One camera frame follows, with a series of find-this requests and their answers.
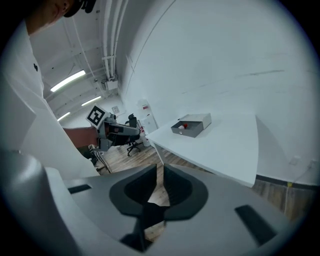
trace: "open box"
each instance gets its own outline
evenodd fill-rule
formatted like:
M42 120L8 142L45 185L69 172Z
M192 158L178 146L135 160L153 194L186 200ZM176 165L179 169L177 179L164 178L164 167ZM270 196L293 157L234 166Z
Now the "open box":
M185 129L179 129L180 126L187 125ZM171 126L171 130L175 134L180 134L195 138L207 126L211 124L211 115L208 114L188 114L179 119L175 125Z

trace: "ceiling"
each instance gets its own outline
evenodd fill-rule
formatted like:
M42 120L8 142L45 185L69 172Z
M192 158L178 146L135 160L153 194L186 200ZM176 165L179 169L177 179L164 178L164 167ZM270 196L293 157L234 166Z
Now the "ceiling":
M74 21L73 18L63 17L56 24L30 37L44 83L43 97L57 118L67 112L79 111L82 103L96 96L107 98L116 93L102 91L101 86L101 81L106 78L102 60L106 2L97 0L91 13L80 10L73 16ZM56 92L50 91L56 84L81 70L84 70L86 75Z

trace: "t-shirt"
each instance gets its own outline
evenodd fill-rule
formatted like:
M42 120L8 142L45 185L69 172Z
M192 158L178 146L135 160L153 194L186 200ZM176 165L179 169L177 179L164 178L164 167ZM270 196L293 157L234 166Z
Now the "t-shirt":
M16 102L7 102L4 106L7 120L1 120L8 122L6 131L13 138L11 149L36 157L45 167L57 169L64 180L98 176L93 164L76 149L43 98L44 84L41 71L33 55L24 21L3 51L0 76L1 86L7 87L1 89L2 101L6 98L11 99L9 94L16 94ZM28 114L24 112L28 112L27 106L35 113L34 120L30 119L31 117L26 120ZM18 141L14 140L16 137L12 135L13 132L8 130L11 121L15 134L23 135L23 138L18 136Z

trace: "ceiling light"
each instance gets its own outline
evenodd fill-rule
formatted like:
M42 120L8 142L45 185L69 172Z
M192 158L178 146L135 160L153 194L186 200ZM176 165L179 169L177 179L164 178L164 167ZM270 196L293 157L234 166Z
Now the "ceiling light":
M69 76L68 78L64 79L62 82L58 83L54 87L51 88L51 92L55 92L56 90L60 89L62 86L65 86L67 83L70 83L71 81L85 75L86 72L84 70L79 71L78 73L73 74L72 76Z
M65 118L67 115L69 115L70 114L70 112L68 112L68 113L66 113L66 114L64 114L63 116L61 116L60 118L58 118L57 120L58 120L58 122L62 119L62 118Z
M93 101L95 101L95 100L97 100L97 99L100 99L100 98L101 98L101 96L96 97L96 98L93 98L93 99L90 99L89 101L87 101L87 102L85 102L85 103L81 104L81 106L84 106L84 105L86 105L86 104L88 104L88 103L90 103L90 102L93 102Z

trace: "white table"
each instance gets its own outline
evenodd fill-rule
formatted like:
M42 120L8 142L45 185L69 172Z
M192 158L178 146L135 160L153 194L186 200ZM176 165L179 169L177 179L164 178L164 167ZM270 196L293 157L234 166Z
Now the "white table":
M209 172L235 180L245 186L255 183L258 165L258 130L254 114L211 113L212 123L196 138L175 134L172 120L146 137L163 164L168 163L162 149Z

